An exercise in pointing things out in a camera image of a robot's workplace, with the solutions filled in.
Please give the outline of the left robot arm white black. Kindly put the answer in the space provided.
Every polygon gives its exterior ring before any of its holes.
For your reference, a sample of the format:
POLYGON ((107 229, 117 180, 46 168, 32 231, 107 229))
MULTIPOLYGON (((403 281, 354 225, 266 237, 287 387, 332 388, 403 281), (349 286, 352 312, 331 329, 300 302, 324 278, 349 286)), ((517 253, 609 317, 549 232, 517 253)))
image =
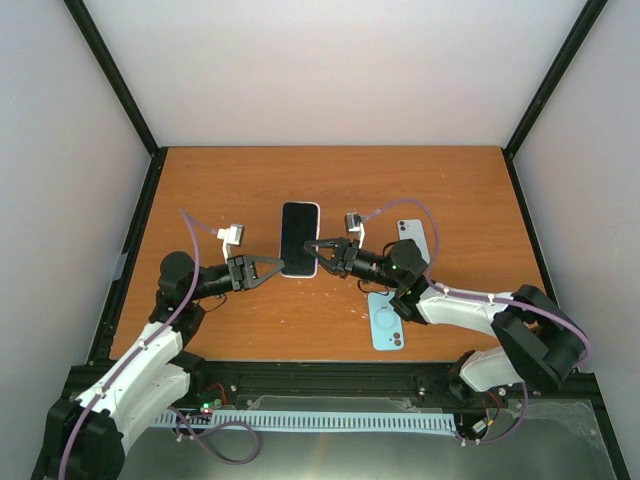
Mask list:
POLYGON ((131 447, 163 411, 207 393, 203 360, 185 349, 206 315, 200 300, 255 289, 283 267, 281 259, 254 255, 203 267, 197 256, 168 254, 139 337, 75 399, 61 397, 50 407, 32 478, 117 478, 131 447))

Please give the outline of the light blue phone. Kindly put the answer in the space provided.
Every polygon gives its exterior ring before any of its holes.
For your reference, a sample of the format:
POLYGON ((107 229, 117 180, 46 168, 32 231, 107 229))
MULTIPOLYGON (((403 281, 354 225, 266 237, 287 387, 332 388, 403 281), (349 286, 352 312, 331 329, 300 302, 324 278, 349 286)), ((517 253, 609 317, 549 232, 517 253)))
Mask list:
POLYGON ((420 250, 422 258, 427 263, 431 261, 423 224, 419 219, 399 220, 397 231, 400 240, 413 240, 420 250))

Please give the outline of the light blue phone case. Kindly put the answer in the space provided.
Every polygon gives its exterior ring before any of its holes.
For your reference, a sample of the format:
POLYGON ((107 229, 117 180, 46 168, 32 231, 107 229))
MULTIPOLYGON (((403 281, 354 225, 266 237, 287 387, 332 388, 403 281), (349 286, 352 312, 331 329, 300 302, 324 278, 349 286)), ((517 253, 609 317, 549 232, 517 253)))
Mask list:
POLYGON ((399 351, 405 346, 402 320, 390 304, 391 295, 367 294, 372 346, 376 351, 399 351))

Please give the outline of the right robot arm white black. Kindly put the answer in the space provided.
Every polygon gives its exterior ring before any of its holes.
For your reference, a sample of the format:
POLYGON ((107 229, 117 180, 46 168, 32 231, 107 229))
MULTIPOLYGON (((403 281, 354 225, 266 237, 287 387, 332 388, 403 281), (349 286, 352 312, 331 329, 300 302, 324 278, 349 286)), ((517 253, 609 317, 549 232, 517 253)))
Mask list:
POLYGON ((304 249, 334 276, 390 289, 390 308, 404 321, 449 325, 496 339, 496 347, 472 350, 454 365, 452 380, 466 390, 523 384, 556 392, 591 352, 586 334, 540 289, 523 285, 515 292, 485 293, 435 283, 411 239, 391 243, 384 254, 346 237, 308 241, 304 249))

